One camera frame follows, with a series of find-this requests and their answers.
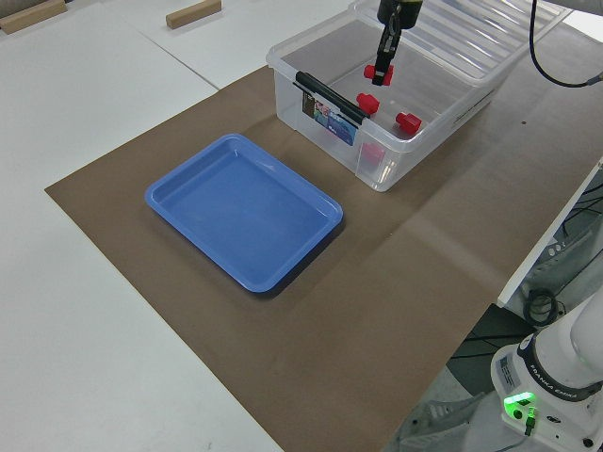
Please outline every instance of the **brown paper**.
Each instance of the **brown paper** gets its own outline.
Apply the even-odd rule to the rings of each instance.
[[[549,50],[569,63],[574,46],[594,47],[557,35]],[[252,73],[47,191],[286,452],[377,452],[594,167],[603,128],[589,119],[603,117],[603,93],[557,89],[524,61],[377,193],[280,122],[273,90],[271,70]],[[273,299],[246,292],[143,200],[232,132],[346,217]]]

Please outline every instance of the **wooden block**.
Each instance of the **wooden block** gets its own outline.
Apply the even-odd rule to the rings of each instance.
[[[174,28],[198,21],[203,17],[207,17],[210,14],[214,14],[221,10],[221,0],[204,0],[192,7],[180,9],[172,14],[168,14],[166,16],[166,23],[168,24],[168,27],[173,30]]]
[[[0,28],[5,33],[10,34],[22,30],[30,25],[45,21],[53,16],[65,12],[65,0],[47,0],[35,7],[15,12],[3,19],[0,19]]]

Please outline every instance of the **green light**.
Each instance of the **green light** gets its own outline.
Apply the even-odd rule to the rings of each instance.
[[[534,398],[533,393],[521,393],[518,395],[512,395],[504,399],[505,405],[513,405],[514,403],[523,402],[524,400],[532,400]]]

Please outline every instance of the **clear plastic container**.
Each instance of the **clear plastic container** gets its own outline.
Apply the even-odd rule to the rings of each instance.
[[[374,64],[383,25],[379,0],[357,0],[347,11],[272,47],[278,117],[378,191],[389,189],[488,104],[528,51],[530,0],[425,0],[414,28],[402,32],[394,77],[377,87],[364,77]],[[568,10],[541,2],[536,39]],[[310,73],[356,104],[359,93],[380,101],[359,121],[296,82]],[[414,135],[396,123],[400,113],[422,120]]]

